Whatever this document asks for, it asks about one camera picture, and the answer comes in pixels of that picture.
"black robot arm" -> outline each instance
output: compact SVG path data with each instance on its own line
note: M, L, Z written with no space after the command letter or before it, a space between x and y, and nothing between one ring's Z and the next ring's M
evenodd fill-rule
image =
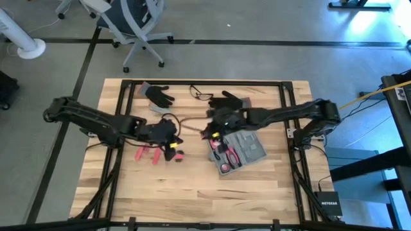
M157 124L146 124L146 119L132 115L111 115L84 106L70 97L53 100L51 106L44 111L46 122L70 122L81 127L84 133L97 135L102 144L120 147L125 139L156 144L164 147L166 160L175 155L175 143L183 142L175 133L177 129L169 119L161 119Z
M294 145L298 148L309 144L313 136L327 135L341 122L337 106L323 99L277 109L242 108L233 111L229 108L221 108L207 111L207 116L212 117L213 120L202 132L204 139L221 139L232 132L258 130L281 121L311 119L307 126L293 132Z

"white chair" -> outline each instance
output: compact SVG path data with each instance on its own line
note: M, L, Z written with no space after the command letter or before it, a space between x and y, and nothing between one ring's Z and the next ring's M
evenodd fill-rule
M60 3L60 5L56 8L56 14L58 16L59 19L64 19L65 18L65 12L63 12L64 9L66 9L67 7L69 7L69 5L71 4L73 0L62 0L62 2ZM90 15L91 18L95 19L97 17L97 15L93 12L90 11L90 9L85 5L84 0L78 0L80 2L80 4L85 8L85 10L87 10L87 13Z
M167 38L174 43L172 33L149 34L160 21L165 9L164 0L114 0L111 4L102 0L84 0L101 18L97 26L108 28L116 36L113 46L119 44L134 44L123 62L123 72L130 71L129 63L140 49L147 49L159 61L159 67L164 67L163 59L149 45L148 41Z

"black cable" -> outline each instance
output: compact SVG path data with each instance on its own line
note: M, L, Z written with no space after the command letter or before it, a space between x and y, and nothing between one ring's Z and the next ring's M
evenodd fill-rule
M365 103L368 99L370 99L370 97L371 97L371 96L367 97L367 98L366 98L365 100L363 100L356 108L352 109L352 110L350 111L350 113L348 113L347 116L345 116L344 118L341 119L341 122L344 121L344 119L346 119L347 117L352 116L352 115L353 115L353 112L354 112L355 110L359 109L363 103Z
M399 73L399 74L405 74L405 73L407 73L407 72L409 72L409 71L411 71L411 69L409 69L409 70L407 70L407 71L404 71L404 72L402 72L402 73Z
M85 148L85 151L89 150L90 148L93 148L93 147L96 147L96 146L102 145L102 144L103 144L102 142L100 142L100 143L98 143L98 144L92 144L92 145L90 145L90 146L86 147L86 148Z
M367 106L367 107L365 107L365 108L363 108L363 109L361 109L361 110L358 110L358 111L352 113L351 115L347 115L347 116L345 116L345 117L343 118L343 120L346 119L347 117L350 117L350 116L353 116L353 115L355 115L355 114L357 114L357 113L359 113L359 112L362 112L362 111L364 111L365 109L371 108L372 106L377 105L378 103L381 103L381 102L384 101L384 100L385 100L385 99L381 99L381 100L377 101L376 103L373 103L373 104L371 104L371 105L369 105L369 106Z
M331 175L326 176L326 177L322 178L321 180L319 180L319 191L320 191L320 192L322 192L322 190L321 190L321 184L320 184L320 183L321 183L321 181L322 181L322 180L324 180L324 179L329 178L330 176L331 176Z
M202 132L202 129L199 128L193 128L192 126L184 125L182 124L184 121L189 121L189 120L195 120L195 119L208 119L207 117L189 117L189 118L184 118L180 121L180 124L183 128L187 128L196 132Z
M309 144L311 147L314 147L314 148L317 148L318 150L320 150L321 152L323 152L323 154L327 157L327 159L328 159L328 155L327 155L327 153L326 153L326 151L324 151L322 148L320 148L320 147L318 147L318 146L316 146L316 145L314 145L314 144Z
M161 116L161 119L163 119L165 116L172 116L174 117L174 119L177 121L177 123L179 124L179 132L177 132L176 136L180 137L180 133L181 133L181 122L179 121L179 119L177 118L177 116L175 114L172 113L165 113Z
M132 142L128 141L128 140L124 140L124 142L126 142L127 144L134 146L134 147L145 147L145 148L159 148L161 151L165 152L163 150L163 148L159 145L157 146L151 146L151 145L147 145L147 144L133 144Z

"pink handle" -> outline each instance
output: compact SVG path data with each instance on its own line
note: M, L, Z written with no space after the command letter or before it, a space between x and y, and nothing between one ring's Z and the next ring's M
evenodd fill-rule
M182 159L184 159L184 155L175 154L174 159L175 159L175 160L182 160Z
M234 151L234 149L233 149L232 147L229 147L229 149L227 150L227 155L228 155L228 158L229 158L229 161L230 161L230 162L231 162L230 155L233 155L234 158L236 159L237 164L240 163L240 160L239 160L239 158L238 158L238 156L237 156L237 153Z
M144 148L145 148L145 147L140 147L140 148L137 150L136 155L135 155L135 157L134 157L136 161L138 161L138 160L141 158L141 156L143 155Z
M161 150L159 148L156 148L155 152L154 152L154 159L153 159L153 164L154 165L159 163L160 154L161 154Z

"red pliers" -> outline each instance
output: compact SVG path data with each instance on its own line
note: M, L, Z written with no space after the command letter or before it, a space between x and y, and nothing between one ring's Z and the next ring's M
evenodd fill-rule
M238 158L238 155L234 148L229 146L227 151L225 151L225 154L227 155L227 160L229 161L229 164L233 169L241 167L242 164L240 162L240 158Z
M143 153L148 153L148 151L150 150L149 146L143 146L140 147L135 155L135 160L138 161L141 156L143 156ZM160 155L161 155L161 149L160 148L156 148L154 151L154 158L153 158L153 165L156 165L159 163L159 159L160 159ZM174 159L176 162L181 162L184 159L184 152L182 151L177 151L177 154L174 156Z

